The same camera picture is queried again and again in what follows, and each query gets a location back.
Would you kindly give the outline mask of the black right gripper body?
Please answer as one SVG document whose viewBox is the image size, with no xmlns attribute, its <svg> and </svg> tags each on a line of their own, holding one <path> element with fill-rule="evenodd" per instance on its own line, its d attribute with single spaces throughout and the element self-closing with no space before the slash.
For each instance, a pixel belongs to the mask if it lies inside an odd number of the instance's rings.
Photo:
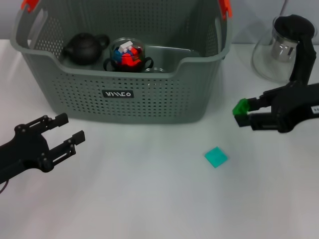
<svg viewBox="0 0 319 239">
<path fill-rule="evenodd" d="M 319 85 L 280 87 L 264 92 L 271 106 L 264 130 L 290 132 L 299 123 L 319 117 Z"/>
</svg>

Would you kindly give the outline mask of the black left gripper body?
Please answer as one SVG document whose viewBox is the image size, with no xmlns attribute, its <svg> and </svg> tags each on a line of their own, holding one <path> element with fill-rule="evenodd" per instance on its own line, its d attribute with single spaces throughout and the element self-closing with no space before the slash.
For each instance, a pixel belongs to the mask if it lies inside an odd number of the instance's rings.
<svg viewBox="0 0 319 239">
<path fill-rule="evenodd" d="M 15 127 L 13 139 L 0 147 L 0 182 L 4 183 L 32 168 L 49 152 L 46 139 L 25 124 Z"/>
</svg>

